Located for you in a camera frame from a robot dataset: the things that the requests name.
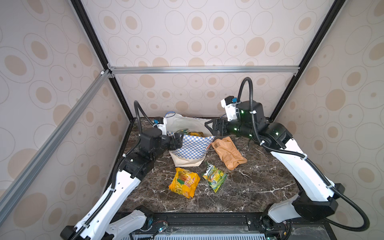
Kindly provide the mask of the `blue checkered paper bag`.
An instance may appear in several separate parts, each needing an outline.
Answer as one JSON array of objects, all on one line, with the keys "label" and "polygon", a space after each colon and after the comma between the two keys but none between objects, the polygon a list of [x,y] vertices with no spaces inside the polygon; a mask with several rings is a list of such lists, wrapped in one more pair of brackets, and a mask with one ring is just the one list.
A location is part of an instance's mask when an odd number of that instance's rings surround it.
[{"label": "blue checkered paper bag", "polygon": [[176,167],[198,167],[206,157],[215,136],[205,127],[207,119],[184,117],[175,112],[165,114],[167,119],[167,134],[171,135],[179,129],[189,129],[189,132],[203,132],[204,138],[184,135],[183,146],[176,151],[170,151],[170,155]]}]

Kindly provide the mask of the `brown kraft snack pouch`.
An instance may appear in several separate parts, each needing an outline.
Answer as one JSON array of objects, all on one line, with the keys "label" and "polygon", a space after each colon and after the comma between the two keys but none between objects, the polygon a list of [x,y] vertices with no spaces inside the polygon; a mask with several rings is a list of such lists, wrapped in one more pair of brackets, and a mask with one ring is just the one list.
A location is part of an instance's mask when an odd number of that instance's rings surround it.
[{"label": "brown kraft snack pouch", "polygon": [[248,162],[247,159],[242,156],[230,137],[217,139],[212,143],[212,146],[219,155],[221,161],[230,171],[234,170],[238,165]]}]

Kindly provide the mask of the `yellow orange snack bag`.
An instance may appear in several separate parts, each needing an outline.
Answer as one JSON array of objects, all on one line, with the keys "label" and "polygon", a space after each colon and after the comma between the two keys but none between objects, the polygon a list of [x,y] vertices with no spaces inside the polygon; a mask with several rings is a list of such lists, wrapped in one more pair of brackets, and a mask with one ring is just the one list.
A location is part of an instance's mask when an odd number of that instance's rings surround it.
[{"label": "yellow orange snack bag", "polygon": [[200,177],[197,173],[176,168],[176,174],[169,185],[169,190],[190,199],[194,197],[199,182]]}]

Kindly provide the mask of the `green spring tea candy bag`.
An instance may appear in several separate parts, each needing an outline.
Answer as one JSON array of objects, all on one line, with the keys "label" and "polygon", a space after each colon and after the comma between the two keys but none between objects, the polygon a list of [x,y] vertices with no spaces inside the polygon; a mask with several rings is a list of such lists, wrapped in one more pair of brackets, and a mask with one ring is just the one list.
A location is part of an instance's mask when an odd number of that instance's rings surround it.
[{"label": "green spring tea candy bag", "polygon": [[221,171],[213,164],[206,163],[206,167],[207,169],[203,174],[203,178],[208,182],[209,186],[216,193],[227,179],[228,174]]}]

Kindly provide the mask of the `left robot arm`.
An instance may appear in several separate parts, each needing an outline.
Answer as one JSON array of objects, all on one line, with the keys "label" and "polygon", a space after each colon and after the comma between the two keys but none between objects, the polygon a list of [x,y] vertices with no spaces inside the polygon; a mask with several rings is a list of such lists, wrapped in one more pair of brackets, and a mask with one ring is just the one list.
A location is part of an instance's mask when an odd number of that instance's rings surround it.
[{"label": "left robot arm", "polygon": [[183,134],[167,135],[156,124],[142,129],[138,122],[139,140],[118,160],[111,174],[111,184],[93,208],[75,225],[66,226],[60,236],[63,240],[122,240],[143,227],[151,229],[153,214],[147,208],[137,208],[131,214],[113,221],[130,193],[154,168],[156,159],[166,151],[175,151],[183,145]]}]

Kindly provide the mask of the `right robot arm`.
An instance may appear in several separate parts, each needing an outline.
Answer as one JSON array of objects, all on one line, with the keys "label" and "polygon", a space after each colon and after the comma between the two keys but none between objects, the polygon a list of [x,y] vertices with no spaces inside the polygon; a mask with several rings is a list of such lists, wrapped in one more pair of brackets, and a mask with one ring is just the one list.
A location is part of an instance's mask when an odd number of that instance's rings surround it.
[{"label": "right robot arm", "polygon": [[[293,135],[279,123],[269,123],[263,105],[253,99],[251,78],[243,79],[237,97],[229,96],[221,101],[226,118],[216,118],[205,123],[205,127],[216,137],[236,135],[248,138],[270,152],[295,178],[299,193],[293,197],[266,207],[259,227],[265,231],[276,230],[284,221],[303,218],[328,223],[351,232],[363,232],[370,227],[367,214],[344,195],[342,184],[329,180],[301,150]],[[337,199],[342,199],[354,208],[363,219],[360,227],[350,227],[330,220],[338,208]]]}]

